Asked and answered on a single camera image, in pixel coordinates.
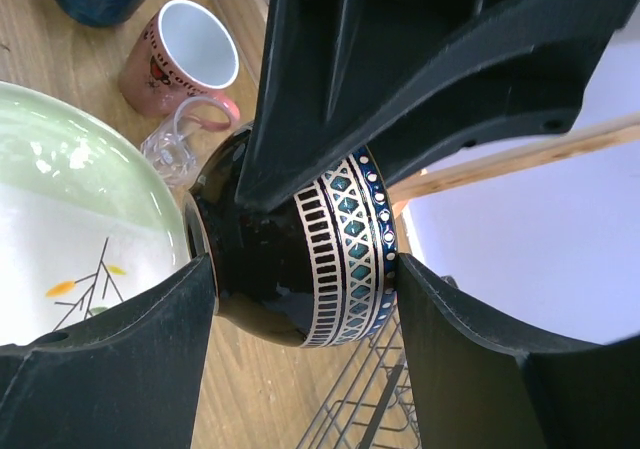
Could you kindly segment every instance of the orange leaf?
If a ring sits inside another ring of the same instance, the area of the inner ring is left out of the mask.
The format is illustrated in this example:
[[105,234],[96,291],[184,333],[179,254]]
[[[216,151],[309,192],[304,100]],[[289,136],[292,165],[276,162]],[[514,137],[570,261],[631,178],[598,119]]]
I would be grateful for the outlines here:
[[108,265],[107,269],[109,269],[111,274],[116,274],[117,276],[124,276],[127,273],[124,269],[120,269],[118,266],[114,266],[113,264]]
[[46,297],[58,297],[66,294],[67,292],[71,292],[71,290],[76,287],[76,283],[74,281],[64,281],[60,284],[56,284],[51,289],[47,291],[45,294]]

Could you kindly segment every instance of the black ceramic vase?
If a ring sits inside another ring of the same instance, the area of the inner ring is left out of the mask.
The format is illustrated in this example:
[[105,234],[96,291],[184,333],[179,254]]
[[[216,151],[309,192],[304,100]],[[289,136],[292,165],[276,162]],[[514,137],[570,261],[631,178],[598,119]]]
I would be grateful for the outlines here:
[[208,252],[217,314],[288,346],[343,344],[373,334],[395,304],[393,214],[362,148],[269,214],[234,195],[250,126],[204,165],[183,208],[192,257]]

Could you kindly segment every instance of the wire dish rack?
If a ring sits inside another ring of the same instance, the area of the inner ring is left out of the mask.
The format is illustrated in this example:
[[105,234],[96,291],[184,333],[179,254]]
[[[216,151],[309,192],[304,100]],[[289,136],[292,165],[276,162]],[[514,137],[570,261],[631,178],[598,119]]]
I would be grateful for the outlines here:
[[421,448],[396,310],[358,343],[297,446],[328,448]]

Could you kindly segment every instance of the leaf design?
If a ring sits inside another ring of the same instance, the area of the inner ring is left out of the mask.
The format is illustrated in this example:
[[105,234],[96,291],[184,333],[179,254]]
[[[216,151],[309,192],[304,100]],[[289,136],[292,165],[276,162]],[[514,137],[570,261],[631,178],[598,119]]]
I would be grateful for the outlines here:
[[121,269],[121,268],[120,268],[120,267],[118,267],[118,266],[114,266],[113,264],[109,264],[109,265],[107,266],[107,269],[109,270],[109,272],[110,272],[111,274],[115,274],[115,275],[117,275],[117,276],[124,276],[124,275],[126,275],[126,274],[127,274],[127,271],[125,271],[124,269]]
[[74,287],[76,287],[75,281],[64,281],[64,282],[61,282],[60,284],[56,284],[51,289],[49,289],[45,294],[45,296],[46,297],[62,296],[68,292],[71,292]]
[[109,309],[108,307],[104,307],[104,306],[100,306],[100,307],[93,307],[91,309],[91,315],[95,316],[97,314],[100,314],[101,312],[106,311],[107,309]]

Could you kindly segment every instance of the wooden rod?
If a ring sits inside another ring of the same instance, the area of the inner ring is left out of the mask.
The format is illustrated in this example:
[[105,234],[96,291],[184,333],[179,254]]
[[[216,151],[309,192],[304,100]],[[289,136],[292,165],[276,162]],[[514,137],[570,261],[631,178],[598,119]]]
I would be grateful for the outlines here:
[[389,189],[393,204],[640,139],[640,113],[423,175]]

